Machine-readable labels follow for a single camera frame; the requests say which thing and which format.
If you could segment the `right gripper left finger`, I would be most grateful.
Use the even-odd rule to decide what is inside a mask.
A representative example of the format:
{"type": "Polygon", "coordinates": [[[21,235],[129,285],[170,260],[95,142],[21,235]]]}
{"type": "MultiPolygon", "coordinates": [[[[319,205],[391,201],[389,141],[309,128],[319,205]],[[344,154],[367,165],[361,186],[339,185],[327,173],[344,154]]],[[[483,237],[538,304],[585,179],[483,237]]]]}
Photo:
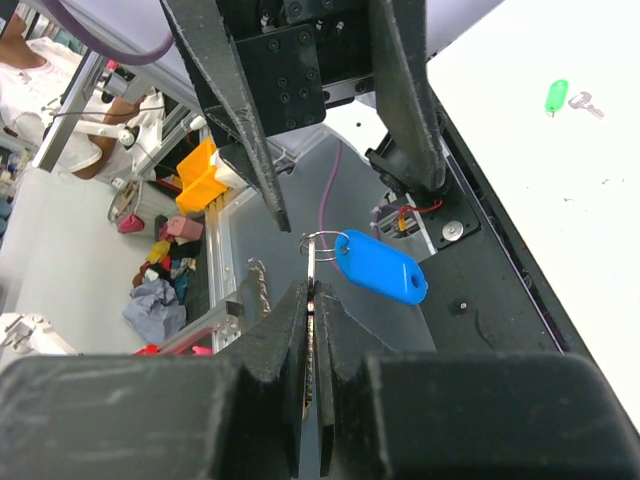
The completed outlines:
{"type": "Polygon", "coordinates": [[[1,376],[5,479],[290,479],[307,289],[212,356],[30,356],[1,376]]]}

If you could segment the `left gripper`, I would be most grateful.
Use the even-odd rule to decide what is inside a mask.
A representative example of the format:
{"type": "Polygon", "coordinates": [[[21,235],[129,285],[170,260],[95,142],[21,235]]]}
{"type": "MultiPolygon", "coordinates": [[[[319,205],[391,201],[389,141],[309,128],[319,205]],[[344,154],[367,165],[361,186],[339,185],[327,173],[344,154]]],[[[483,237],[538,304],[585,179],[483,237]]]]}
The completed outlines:
{"type": "Polygon", "coordinates": [[[281,231],[291,224],[266,136],[322,122],[373,80],[379,118],[405,156],[398,180],[421,193],[445,184],[424,1],[161,6],[220,157],[261,194],[281,231]]]}

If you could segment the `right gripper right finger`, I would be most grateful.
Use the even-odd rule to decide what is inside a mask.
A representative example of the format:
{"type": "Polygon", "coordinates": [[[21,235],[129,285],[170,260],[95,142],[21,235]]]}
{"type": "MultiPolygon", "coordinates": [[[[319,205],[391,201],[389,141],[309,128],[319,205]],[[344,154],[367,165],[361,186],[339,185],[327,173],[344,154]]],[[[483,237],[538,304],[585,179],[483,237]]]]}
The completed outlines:
{"type": "Polygon", "coordinates": [[[639,435],[573,354],[393,350],[314,294],[320,472],[336,479],[635,479],[639,435]]]}

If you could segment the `blue key tag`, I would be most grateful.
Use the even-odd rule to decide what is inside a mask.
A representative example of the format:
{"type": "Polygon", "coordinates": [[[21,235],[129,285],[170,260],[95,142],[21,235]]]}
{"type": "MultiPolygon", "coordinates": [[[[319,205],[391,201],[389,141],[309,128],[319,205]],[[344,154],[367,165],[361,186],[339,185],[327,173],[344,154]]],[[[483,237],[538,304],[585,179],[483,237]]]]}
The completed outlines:
{"type": "Polygon", "coordinates": [[[428,282],[406,253],[353,229],[337,236],[334,251],[340,271],[354,285],[411,306],[425,299],[428,282]]]}

